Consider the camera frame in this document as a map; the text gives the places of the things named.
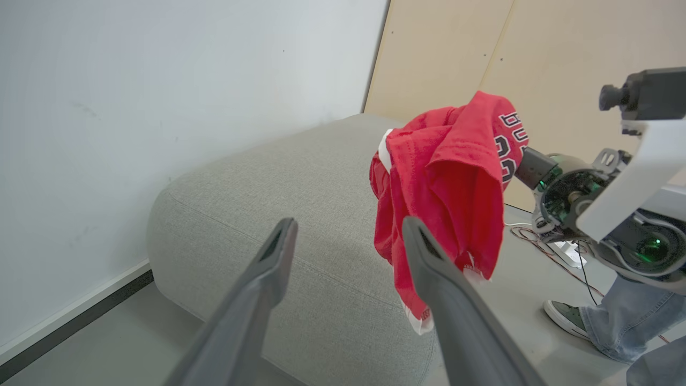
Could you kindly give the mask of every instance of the cable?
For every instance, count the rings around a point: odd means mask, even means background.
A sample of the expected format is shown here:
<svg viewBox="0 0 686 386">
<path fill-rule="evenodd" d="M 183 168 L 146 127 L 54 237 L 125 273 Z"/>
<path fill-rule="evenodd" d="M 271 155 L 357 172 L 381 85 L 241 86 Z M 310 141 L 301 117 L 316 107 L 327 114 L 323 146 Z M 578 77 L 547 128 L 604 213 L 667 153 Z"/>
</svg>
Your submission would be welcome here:
<svg viewBox="0 0 686 386">
<path fill-rule="evenodd" d="M 528 233 L 528 234 L 531 234 L 535 238 L 528 238 L 527 236 L 524 236 L 522 234 L 523 231 Z M 560 268 L 564 269 L 568 274 L 570 274 L 572 277 L 577 279 L 579 281 L 579 283 L 583 283 L 584 285 L 587 284 L 581 277 L 574 275 L 569 269 L 567 269 L 567 267 L 562 265 L 562 263 L 560 263 L 557 260 L 558 259 L 557 254 L 552 249 L 550 249 L 549 251 L 546 251 L 541 246 L 541 244 L 539 243 L 539 241 L 541 241 L 541 239 L 539 238 L 539 235 L 536 234 L 536 232 L 532 231 L 529 228 L 525 228 L 525 227 L 513 227 L 513 228 L 510 228 L 510 233 L 512 233 L 516 238 L 528 241 L 529 243 L 534 245 L 539 251 L 541 251 L 544 255 L 546 255 L 553 263 L 557 264 Z M 602 292 L 600 292 L 596 287 L 594 287 L 592 285 L 589 285 L 589 287 L 592 290 L 594 290 L 597 294 L 603 296 Z"/>
<path fill-rule="evenodd" d="M 529 234 L 532 234 L 535 238 L 531 239 L 531 238 L 528 238 L 527 236 L 524 236 L 522 234 L 522 231 L 526 231 Z M 584 265 L 583 265 L 583 260 L 581 261 L 581 263 L 582 263 L 581 264 L 581 270 L 584 273 L 584 280 L 581 280 L 580 277 L 578 277 L 577 275 L 574 275 L 569 269 L 567 269 L 567 267 L 563 266 L 559 261 L 557 261 L 557 259 L 555 258 L 557 256 L 557 254 L 554 251 L 550 250 L 550 252 L 548 252 L 541 247 L 541 245 L 539 244 L 539 242 L 541 241 L 541 238 L 539 237 L 539 235 L 536 232 L 532 231 L 529 228 L 525 228 L 525 227 L 513 227 L 513 228 L 510 228 L 510 233 L 512 233 L 516 238 L 522 239 L 524 241 L 528 241 L 530 244 L 534 245 L 539 251 L 541 251 L 550 260 L 552 260 L 552 262 L 557 264 L 560 268 L 564 269 L 568 274 L 574 276 L 574 278 L 577 279 L 579 282 L 586 284 L 586 287 L 589 290 L 589 295 L 591 296 L 591 299 L 593 299 L 593 303 L 595 303 L 596 306 L 598 305 L 598 303 L 596 303 L 595 298 L 593 297 L 593 294 L 591 293 L 591 290 L 594 290 L 598 295 L 605 297 L 604 293 L 600 292 L 596 287 L 589 284 L 588 277 L 586 276 L 586 269 L 584 268 Z M 583 247 L 585 252 L 583 252 L 583 253 L 590 253 L 593 257 L 595 257 L 593 255 L 591 246 L 587 242 L 585 242 L 585 243 L 586 243 L 586 246 Z M 579 249 L 577 250 L 577 252 L 579 252 L 579 257 L 581 257 L 582 245 L 580 244 L 580 241 L 577 241 L 577 245 L 579 246 Z M 665 343 L 670 342 L 665 337 L 663 337 L 662 335 L 658 335 L 657 337 L 662 339 L 662 341 Z"/>
<path fill-rule="evenodd" d="M 504 221 L 503 221 L 503 224 L 505 224 L 505 225 L 508 226 L 508 227 L 514 227 L 515 225 L 529 225 L 529 226 L 531 226 L 531 224 L 529 224 L 529 223 L 514 223 L 514 224 L 508 224 L 508 223 L 506 223 L 506 222 L 504 222 Z"/>
<path fill-rule="evenodd" d="M 581 271 L 584 272 L 584 280 L 586 280 L 586 288 L 589 289 L 589 295 L 591 296 L 591 299 L 593 300 L 593 303 L 595 303 L 595 305 L 597 306 L 597 305 L 598 305 L 598 302 L 597 302 L 597 301 L 595 300 L 595 298 L 593 297 L 593 293 L 591 293 L 591 286 L 589 285 L 589 279 L 588 279 L 588 277 L 586 276 L 586 269 L 584 268 L 584 265 L 585 265 L 585 264 L 584 264 L 583 258 L 581 257 L 581 252 L 579 252 L 579 250 L 577 249 L 577 250 L 576 250 L 576 253 L 579 254 L 579 261 L 581 261 Z"/>
</svg>

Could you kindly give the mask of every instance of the power strip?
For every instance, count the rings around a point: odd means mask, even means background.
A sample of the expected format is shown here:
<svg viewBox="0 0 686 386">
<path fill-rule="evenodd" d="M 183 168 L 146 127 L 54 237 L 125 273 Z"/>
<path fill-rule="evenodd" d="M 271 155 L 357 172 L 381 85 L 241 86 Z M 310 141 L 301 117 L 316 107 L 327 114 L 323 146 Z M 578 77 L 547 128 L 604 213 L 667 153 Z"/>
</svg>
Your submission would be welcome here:
<svg viewBox="0 0 686 386">
<path fill-rule="evenodd" d="M 575 242 L 558 241 L 551 242 L 547 246 L 550 247 L 557 256 L 560 256 L 560 259 L 562 259 L 563 262 L 567 263 L 567 265 L 572 268 L 581 269 L 581 266 L 586 265 L 587 263 L 586 259 L 582 258 L 577 252 L 579 244 Z"/>
</svg>

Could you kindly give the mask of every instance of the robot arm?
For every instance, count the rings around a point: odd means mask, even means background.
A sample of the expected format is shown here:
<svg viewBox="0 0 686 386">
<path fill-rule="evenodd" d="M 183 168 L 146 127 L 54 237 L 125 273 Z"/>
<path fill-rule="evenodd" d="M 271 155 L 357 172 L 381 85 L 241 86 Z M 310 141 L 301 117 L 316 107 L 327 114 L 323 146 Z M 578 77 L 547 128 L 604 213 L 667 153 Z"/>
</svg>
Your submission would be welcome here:
<svg viewBox="0 0 686 386">
<path fill-rule="evenodd" d="M 686 166 L 686 67 L 629 75 L 604 86 L 600 109 L 619 106 L 636 155 L 604 149 L 589 165 L 524 152 L 515 176 L 534 194 L 544 242 L 583 240 L 621 275 L 686 295 L 686 188 L 667 182 Z"/>
</svg>

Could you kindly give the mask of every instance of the upholstered cushion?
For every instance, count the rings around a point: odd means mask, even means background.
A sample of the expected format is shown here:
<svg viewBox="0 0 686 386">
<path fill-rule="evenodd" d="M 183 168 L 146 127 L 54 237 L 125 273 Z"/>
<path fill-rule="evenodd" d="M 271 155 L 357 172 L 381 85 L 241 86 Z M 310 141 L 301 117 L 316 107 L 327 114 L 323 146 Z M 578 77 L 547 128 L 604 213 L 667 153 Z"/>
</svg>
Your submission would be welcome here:
<svg viewBox="0 0 686 386">
<path fill-rule="evenodd" d="M 148 227 L 155 281 L 208 318 L 277 221 L 298 242 L 264 357 L 307 385 L 421 385 L 440 361 L 435 333 L 403 314 L 392 267 L 374 249 L 369 164 L 398 122 L 356 115 L 227 157 L 160 193 Z"/>
</svg>

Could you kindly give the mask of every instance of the green light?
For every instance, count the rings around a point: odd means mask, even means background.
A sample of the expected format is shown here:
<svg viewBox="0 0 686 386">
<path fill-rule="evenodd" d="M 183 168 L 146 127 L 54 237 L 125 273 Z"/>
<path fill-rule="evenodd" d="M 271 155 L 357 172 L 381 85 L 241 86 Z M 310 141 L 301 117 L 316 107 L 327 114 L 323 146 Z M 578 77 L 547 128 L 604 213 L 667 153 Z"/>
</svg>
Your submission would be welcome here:
<svg viewBox="0 0 686 386">
<path fill-rule="evenodd" d="M 659 238 L 647 238 L 637 245 L 635 255 L 647 263 L 664 261 L 669 253 L 669 245 Z"/>
</svg>

